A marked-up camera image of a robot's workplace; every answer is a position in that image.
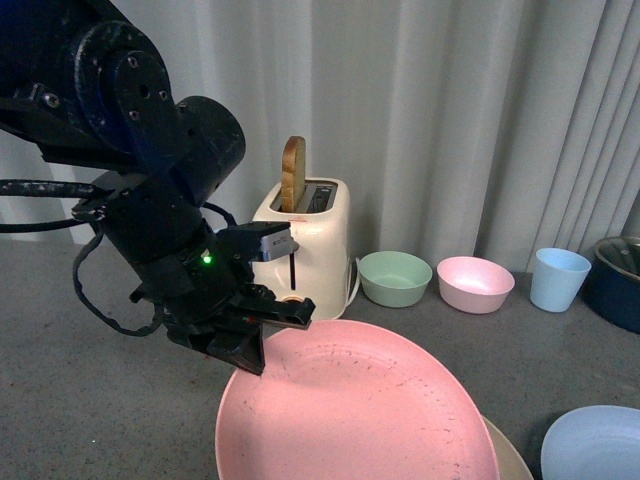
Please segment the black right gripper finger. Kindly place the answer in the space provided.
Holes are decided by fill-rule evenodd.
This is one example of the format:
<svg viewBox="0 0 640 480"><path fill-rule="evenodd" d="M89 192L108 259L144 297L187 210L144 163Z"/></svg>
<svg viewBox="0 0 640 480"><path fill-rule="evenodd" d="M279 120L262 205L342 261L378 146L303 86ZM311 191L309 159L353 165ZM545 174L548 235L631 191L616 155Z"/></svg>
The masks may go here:
<svg viewBox="0 0 640 480"><path fill-rule="evenodd" d="M285 302L264 285L245 284L226 304L222 314L248 324L269 324L306 330L315 304L309 298Z"/></svg>

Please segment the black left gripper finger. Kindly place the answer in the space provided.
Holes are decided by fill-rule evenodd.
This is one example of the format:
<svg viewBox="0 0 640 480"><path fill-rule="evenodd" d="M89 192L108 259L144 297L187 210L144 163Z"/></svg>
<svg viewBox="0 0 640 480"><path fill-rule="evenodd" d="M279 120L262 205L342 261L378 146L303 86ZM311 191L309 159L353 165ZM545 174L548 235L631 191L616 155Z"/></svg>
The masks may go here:
<svg viewBox="0 0 640 480"><path fill-rule="evenodd" d="M212 327L190 333L188 340L192 349L245 372L261 375L265 369L263 328L260 324L242 327L239 331Z"/></svg>

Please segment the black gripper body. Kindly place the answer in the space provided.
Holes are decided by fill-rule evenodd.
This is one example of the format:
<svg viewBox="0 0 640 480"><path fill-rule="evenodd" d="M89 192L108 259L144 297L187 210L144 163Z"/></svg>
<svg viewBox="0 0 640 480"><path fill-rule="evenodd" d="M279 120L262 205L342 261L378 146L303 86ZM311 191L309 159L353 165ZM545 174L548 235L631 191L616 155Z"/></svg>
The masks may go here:
<svg viewBox="0 0 640 480"><path fill-rule="evenodd" d="M100 195L81 200L76 219L89 221L95 236L76 265L108 238L141 280L132 302L154 306L150 325L136 330L102 313L73 280L80 301L110 328L137 337L165 327L179 345L249 345L257 339L252 313L239 302L252 294L253 273L238 253L220 241L194 205L165 180L107 172L94 182Z"/></svg>

